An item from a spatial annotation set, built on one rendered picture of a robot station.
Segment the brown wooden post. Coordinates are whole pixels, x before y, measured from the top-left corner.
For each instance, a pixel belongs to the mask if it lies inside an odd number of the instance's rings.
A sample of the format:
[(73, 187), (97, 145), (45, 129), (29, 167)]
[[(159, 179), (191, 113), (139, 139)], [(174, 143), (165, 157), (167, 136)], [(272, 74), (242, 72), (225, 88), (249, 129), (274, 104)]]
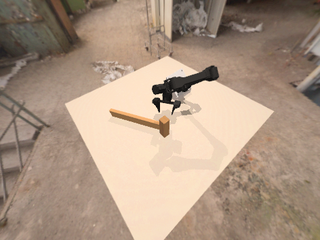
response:
[(165, 115), (159, 119), (159, 127), (164, 138), (169, 135), (169, 119)]

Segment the wooden side rail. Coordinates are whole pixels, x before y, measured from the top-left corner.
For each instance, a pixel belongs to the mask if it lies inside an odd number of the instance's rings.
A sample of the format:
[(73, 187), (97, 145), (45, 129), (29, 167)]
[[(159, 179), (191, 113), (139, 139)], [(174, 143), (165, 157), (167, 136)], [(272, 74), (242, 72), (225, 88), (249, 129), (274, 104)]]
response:
[(110, 113), (111, 113), (111, 115), (113, 117), (117, 117), (117, 118), (120, 118), (120, 119), (124, 119), (124, 120), (127, 120), (127, 121), (131, 121), (131, 122), (134, 122), (134, 123), (138, 123), (138, 124), (141, 124), (141, 125), (152, 127), (152, 128), (155, 128), (155, 129), (160, 129), (159, 121), (155, 121), (155, 120), (148, 119), (148, 118), (145, 118), (145, 117), (133, 115), (133, 114), (126, 113), (126, 112), (123, 112), (123, 111), (118, 111), (118, 110), (115, 110), (115, 109), (112, 109), (112, 108), (109, 111), (110, 111)]

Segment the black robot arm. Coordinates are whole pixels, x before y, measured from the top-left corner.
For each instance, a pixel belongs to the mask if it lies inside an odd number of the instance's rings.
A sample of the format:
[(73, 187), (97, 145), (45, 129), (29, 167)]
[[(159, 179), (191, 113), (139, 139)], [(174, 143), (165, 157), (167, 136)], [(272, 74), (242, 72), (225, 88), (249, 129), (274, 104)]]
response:
[(172, 77), (166, 79), (162, 84), (153, 85), (152, 91), (154, 95), (162, 93), (186, 92), (194, 84), (200, 83), (202, 81), (215, 81), (218, 79), (218, 77), (219, 74), (217, 67), (209, 66), (204, 71), (196, 73), (194, 75), (189, 75), (187, 77)]

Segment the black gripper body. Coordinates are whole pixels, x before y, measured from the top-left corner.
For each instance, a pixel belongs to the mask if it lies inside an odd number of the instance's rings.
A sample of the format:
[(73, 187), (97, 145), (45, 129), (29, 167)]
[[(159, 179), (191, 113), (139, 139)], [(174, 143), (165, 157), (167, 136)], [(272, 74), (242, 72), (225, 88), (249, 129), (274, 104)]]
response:
[(163, 93), (162, 96), (163, 96), (162, 100), (160, 100), (160, 98), (155, 97), (152, 100), (152, 103), (153, 104), (158, 104), (158, 103), (173, 104), (174, 107), (180, 108), (181, 101), (175, 100), (175, 102), (171, 102), (172, 93)]

